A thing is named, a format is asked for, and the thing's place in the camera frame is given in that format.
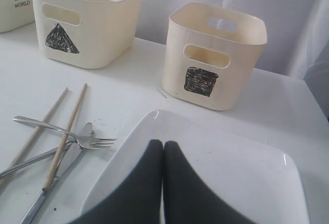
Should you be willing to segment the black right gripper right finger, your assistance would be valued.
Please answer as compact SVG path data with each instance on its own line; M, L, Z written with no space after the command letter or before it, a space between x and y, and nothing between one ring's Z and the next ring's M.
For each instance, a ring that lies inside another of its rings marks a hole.
M166 223L253 223L202 181L177 142L165 143L163 163Z

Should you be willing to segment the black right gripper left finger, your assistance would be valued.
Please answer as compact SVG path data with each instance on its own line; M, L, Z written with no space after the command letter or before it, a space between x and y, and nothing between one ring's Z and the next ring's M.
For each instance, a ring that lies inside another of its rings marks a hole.
M149 141L123 182L71 223L160 223L163 156L162 142Z

